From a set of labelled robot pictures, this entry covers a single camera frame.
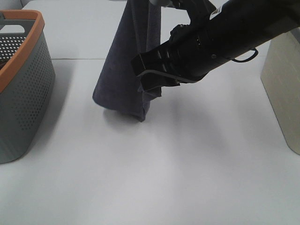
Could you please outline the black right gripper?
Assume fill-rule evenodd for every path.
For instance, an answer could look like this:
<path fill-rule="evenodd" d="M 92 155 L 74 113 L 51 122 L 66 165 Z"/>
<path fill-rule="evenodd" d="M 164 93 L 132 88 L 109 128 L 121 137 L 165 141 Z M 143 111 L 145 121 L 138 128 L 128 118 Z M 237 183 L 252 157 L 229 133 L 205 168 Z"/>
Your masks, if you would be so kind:
<path fill-rule="evenodd" d="M 169 40 L 138 54 L 131 60 L 131 65 L 135 76 L 140 78 L 143 91 L 196 83 L 210 71 L 198 68 L 205 57 L 202 49 L 196 29 L 180 24 L 170 32 Z"/>

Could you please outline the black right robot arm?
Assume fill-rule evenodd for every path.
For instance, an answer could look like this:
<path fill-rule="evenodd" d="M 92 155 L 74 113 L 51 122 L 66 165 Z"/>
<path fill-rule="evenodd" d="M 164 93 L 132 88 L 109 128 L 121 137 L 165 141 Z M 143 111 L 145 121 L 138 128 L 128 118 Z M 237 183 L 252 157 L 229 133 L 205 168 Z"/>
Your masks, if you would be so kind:
<path fill-rule="evenodd" d="M 229 0 L 215 7 L 208 0 L 169 0 L 185 10 L 190 24 L 173 28 L 168 41 L 131 61 L 142 89 L 196 83 L 210 71 L 300 25 L 297 0 Z"/>

